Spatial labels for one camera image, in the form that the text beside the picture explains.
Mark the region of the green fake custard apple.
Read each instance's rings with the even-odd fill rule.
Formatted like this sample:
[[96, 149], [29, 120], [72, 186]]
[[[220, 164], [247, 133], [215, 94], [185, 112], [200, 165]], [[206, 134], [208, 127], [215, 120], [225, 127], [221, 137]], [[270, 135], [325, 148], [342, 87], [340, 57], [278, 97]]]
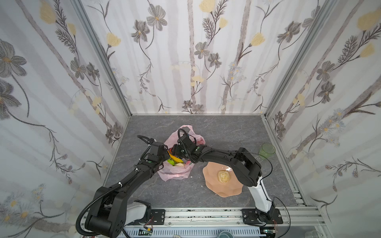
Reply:
[[177, 164], [177, 162], [175, 162], [173, 159], [168, 159], [167, 162], [172, 165], [172, 166], [175, 166]]

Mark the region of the pink plastic bag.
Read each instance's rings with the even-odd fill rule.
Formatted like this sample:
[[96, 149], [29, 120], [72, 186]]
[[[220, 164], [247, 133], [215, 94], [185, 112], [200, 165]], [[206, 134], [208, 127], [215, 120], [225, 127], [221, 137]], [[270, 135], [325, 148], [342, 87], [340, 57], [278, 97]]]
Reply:
[[163, 168], [158, 171], [159, 177], [163, 181], [187, 179], [194, 167], [190, 160], [185, 159], [183, 156], [176, 156], [172, 151], [174, 146], [178, 145], [177, 140], [177, 132], [174, 132], [164, 143], [169, 148], [170, 158], [163, 163]]

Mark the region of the pink scalloped bowl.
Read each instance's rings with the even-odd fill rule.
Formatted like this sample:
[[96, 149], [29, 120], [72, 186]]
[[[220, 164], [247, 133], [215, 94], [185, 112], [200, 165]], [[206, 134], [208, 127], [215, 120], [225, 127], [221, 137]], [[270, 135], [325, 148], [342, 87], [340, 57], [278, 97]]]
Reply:
[[243, 185], [238, 181], [232, 168], [208, 162], [202, 172], [207, 188], [220, 197], [226, 198], [242, 193]]

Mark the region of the beige fake potato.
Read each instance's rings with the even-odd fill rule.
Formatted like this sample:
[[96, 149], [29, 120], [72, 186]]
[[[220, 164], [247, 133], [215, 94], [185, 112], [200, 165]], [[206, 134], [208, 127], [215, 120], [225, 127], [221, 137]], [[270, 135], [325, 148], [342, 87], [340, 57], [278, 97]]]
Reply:
[[220, 183], [227, 183], [230, 181], [230, 174], [228, 171], [219, 171], [217, 178]]

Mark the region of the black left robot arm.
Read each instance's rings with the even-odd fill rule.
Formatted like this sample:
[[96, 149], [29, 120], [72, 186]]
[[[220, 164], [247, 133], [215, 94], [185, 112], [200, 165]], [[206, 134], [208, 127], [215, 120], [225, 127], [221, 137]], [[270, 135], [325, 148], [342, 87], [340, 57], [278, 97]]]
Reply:
[[144, 136], [142, 140], [148, 143], [148, 148], [132, 172], [111, 187], [97, 189], [93, 200], [79, 213], [75, 228], [80, 235], [116, 238], [122, 232], [127, 223], [129, 198], [169, 158], [168, 147], [164, 143]]

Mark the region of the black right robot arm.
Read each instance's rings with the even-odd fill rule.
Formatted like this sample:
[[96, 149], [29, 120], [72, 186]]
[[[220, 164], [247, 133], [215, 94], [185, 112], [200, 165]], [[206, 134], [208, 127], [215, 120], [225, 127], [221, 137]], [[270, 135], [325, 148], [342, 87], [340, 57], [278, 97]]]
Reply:
[[176, 157], [192, 163], [213, 162], [232, 169], [238, 181], [250, 189], [255, 208], [242, 209], [243, 222], [251, 226], [283, 224], [280, 210], [270, 199], [263, 184], [264, 176], [260, 162], [247, 149], [220, 150], [207, 145], [197, 145], [196, 140], [184, 129], [177, 131], [178, 141], [173, 151]]

